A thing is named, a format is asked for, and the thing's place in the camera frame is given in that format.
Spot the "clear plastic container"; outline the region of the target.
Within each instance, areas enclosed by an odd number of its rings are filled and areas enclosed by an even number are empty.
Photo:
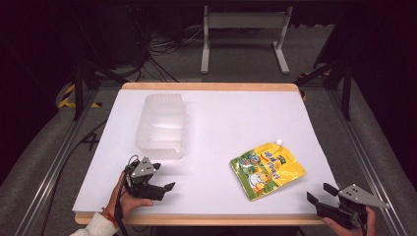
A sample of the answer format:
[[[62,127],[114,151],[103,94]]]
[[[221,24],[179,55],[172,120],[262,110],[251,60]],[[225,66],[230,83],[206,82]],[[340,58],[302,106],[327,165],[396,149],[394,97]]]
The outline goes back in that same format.
[[[145,98],[136,146],[143,155],[158,160],[183,156],[186,103],[179,93],[154,93]]]

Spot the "person's left hand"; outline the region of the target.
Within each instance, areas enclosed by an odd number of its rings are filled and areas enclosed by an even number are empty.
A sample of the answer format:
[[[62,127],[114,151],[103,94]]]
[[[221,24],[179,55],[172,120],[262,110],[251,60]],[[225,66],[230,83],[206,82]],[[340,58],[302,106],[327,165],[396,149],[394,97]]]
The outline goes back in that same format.
[[[116,204],[120,203],[124,216],[128,216],[134,209],[138,207],[152,207],[153,201],[150,199],[137,199],[130,196],[128,193],[119,195],[124,191],[124,173],[121,173],[117,184],[115,185],[107,206],[102,210],[102,215],[115,223],[115,208]]]

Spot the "black tripod stand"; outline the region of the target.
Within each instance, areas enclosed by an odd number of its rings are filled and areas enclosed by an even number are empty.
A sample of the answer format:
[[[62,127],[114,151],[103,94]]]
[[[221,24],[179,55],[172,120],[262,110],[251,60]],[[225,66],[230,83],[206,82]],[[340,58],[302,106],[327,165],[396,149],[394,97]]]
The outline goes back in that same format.
[[[74,62],[76,93],[74,120],[79,121],[89,107],[90,93],[98,90],[102,81],[109,80],[121,87],[127,80],[112,72],[105,63],[104,55],[108,46],[104,42],[93,6],[70,5],[68,10],[72,22],[68,47]]]
[[[297,87],[301,87],[324,72],[328,72],[328,76],[324,81],[324,87],[326,90],[335,90],[339,84],[342,84],[341,111],[344,118],[350,121],[349,106],[352,83],[351,60],[352,55],[349,52],[343,52],[337,59],[324,64],[324,66],[315,69],[313,72],[299,75],[294,84]]]

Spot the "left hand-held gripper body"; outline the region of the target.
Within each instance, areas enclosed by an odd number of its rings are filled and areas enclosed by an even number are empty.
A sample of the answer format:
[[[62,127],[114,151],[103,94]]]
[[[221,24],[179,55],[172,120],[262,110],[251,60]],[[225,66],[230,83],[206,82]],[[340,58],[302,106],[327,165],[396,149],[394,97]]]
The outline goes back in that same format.
[[[126,167],[125,188],[129,194],[138,199],[161,201],[165,191],[163,187],[149,183],[156,170],[145,156],[142,160],[134,160]]]

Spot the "yellow green spout pouch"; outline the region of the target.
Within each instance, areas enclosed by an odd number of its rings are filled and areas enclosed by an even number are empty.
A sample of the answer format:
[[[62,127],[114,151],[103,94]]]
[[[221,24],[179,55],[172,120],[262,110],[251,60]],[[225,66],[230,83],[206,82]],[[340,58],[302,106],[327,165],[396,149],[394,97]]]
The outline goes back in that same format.
[[[251,202],[306,174],[305,168],[282,140],[250,149],[231,159],[229,165]]]

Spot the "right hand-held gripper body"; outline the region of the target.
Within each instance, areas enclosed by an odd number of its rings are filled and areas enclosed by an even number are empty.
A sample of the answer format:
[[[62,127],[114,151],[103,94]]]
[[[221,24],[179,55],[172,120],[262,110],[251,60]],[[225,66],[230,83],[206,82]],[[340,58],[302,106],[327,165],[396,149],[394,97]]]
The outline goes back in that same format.
[[[346,229],[366,229],[366,206],[390,208],[390,204],[371,195],[356,184],[344,189],[337,189],[339,197],[338,206],[329,206],[320,202],[315,206],[317,216],[328,217]]]

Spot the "person's right hand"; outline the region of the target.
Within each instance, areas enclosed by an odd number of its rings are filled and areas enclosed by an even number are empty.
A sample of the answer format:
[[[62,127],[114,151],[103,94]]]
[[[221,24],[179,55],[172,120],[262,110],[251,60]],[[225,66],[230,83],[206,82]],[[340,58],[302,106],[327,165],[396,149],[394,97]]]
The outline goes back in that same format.
[[[346,229],[328,217],[324,217],[323,222],[336,236],[377,236],[376,213],[368,206],[366,212],[368,214],[366,235],[363,235],[360,229]]]

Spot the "yellow black hazard tape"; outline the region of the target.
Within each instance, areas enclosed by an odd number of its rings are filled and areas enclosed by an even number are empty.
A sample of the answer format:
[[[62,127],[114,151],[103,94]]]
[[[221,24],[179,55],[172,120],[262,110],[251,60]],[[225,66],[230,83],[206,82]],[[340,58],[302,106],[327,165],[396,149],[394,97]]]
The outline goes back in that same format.
[[[73,83],[71,83],[67,87],[67,89],[64,92],[64,95],[63,95],[63,97],[61,99],[61,101],[58,103],[58,107],[59,108],[62,108],[62,107],[76,108],[76,106],[77,106],[76,102],[71,102],[70,101],[71,94],[72,94],[73,91],[75,91],[75,87],[76,86]],[[99,108],[99,107],[101,107],[101,105],[102,104],[100,102],[93,102],[90,107],[91,108]]]

